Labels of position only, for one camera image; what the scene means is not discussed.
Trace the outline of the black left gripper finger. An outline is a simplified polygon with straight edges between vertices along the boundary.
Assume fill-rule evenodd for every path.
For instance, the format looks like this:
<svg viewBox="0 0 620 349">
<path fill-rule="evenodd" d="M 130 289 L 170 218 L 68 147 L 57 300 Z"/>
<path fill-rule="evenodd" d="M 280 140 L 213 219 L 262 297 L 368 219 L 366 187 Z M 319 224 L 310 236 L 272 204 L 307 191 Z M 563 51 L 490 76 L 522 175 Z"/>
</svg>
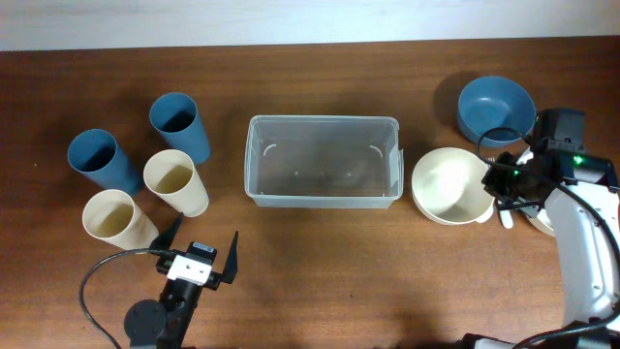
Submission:
<svg viewBox="0 0 620 349">
<path fill-rule="evenodd" d="M 229 249 L 229 254 L 221 274 L 221 281 L 226 284 L 232 284 L 238 272 L 237 245 L 238 232 L 235 232 Z"/>
<path fill-rule="evenodd" d="M 175 250 L 171 250 L 173 240 L 183 221 L 184 214 L 179 213 L 173 222 L 157 236 L 149 245 L 149 252 L 158 256 L 174 256 Z"/>
</svg>

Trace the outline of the white plastic fork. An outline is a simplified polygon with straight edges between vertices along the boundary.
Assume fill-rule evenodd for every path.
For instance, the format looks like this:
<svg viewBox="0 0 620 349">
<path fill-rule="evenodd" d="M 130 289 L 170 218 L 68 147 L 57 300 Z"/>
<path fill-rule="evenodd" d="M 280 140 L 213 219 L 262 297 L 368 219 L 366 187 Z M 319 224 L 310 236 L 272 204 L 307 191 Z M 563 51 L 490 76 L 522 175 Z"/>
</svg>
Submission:
<svg viewBox="0 0 620 349">
<path fill-rule="evenodd" d="M 502 226 L 507 230 L 512 229 L 514 226 L 512 212 L 509 209 L 499 209 L 498 213 Z"/>
</svg>

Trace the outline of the cream bowl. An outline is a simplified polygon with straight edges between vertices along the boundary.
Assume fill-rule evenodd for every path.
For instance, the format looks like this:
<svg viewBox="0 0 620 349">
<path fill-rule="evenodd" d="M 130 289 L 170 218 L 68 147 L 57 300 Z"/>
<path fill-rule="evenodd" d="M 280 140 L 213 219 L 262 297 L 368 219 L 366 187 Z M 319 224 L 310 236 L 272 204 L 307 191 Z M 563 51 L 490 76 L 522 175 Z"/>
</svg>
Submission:
<svg viewBox="0 0 620 349">
<path fill-rule="evenodd" d="M 555 236 L 555 233 L 554 233 L 553 228 L 551 226 L 550 219 L 546 215 L 546 212 L 545 212 L 544 209 L 541 209 L 538 212 L 538 215 L 536 217 L 530 217 L 530 216 L 526 215 L 526 218 L 528 219 L 528 221 L 535 228 L 537 228 L 542 233 L 545 233 L 545 234 L 547 234 L 547 235 L 549 235 L 551 237 Z"/>
<path fill-rule="evenodd" d="M 484 223 L 494 211 L 494 198 L 481 183 L 487 170 L 477 155 L 465 149 L 434 149 L 414 166 L 412 197 L 421 213 L 436 223 Z"/>
</svg>

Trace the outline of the blue bowl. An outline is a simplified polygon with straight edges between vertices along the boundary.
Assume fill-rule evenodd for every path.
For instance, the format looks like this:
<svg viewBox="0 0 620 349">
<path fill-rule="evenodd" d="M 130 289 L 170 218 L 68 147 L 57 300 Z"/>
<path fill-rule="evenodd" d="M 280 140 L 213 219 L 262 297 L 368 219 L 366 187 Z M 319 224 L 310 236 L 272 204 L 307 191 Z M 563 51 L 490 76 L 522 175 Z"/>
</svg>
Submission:
<svg viewBox="0 0 620 349">
<path fill-rule="evenodd" d="M 476 143 L 486 131 L 507 127 L 523 135 L 535 125 L 537 110 L 530 94 L 518 83 L 503 77 L 480 77 L 470 81 L 457 102 L 457 125 Z"/>
</svg>

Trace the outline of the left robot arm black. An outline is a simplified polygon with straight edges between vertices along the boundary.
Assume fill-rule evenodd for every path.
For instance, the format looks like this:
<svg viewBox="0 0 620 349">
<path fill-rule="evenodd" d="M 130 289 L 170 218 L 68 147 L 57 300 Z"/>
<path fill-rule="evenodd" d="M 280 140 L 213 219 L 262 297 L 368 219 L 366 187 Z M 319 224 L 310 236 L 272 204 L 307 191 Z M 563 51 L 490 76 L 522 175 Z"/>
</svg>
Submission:
<svg viewBox="0 0 620 349">
<path fill-rule="evenodd" d="M 236 277 L 238 236 L 232 238 L 221 272 L 212 269 L 217 256 L 213 247 L 193 241 L 184 251 L 171 249 L 183 218 L 182 214 L 178 215 L 150 243 L 151 249 L 164 252 L 156 270 L 167 281 L 158 300 L 138 301 L 128 310 L 124 330 L 132 348 L 180 348 L 202 291 L 215 291 L 222 283 L 233 283 Z"/>
</svg>

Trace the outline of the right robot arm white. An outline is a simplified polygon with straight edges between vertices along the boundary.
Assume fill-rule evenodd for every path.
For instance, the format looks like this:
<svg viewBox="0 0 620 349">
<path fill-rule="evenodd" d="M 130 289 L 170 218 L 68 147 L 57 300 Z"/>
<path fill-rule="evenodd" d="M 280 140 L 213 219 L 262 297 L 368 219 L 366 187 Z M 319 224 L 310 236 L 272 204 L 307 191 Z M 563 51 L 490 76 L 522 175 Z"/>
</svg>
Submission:
<svg viewBox="0 0 620 349">
<path fill-rule="evenodd" d="M 543 210 L 557 242 L 564 324 L 519 348 L 616 348 L 619 345 L 619 181 L 610 160 L 588 155 L 585 114 L 543 110 L 525 163 L 508 152 L 488 162 L 481 182 L 502 209 Z"/>
</svg>

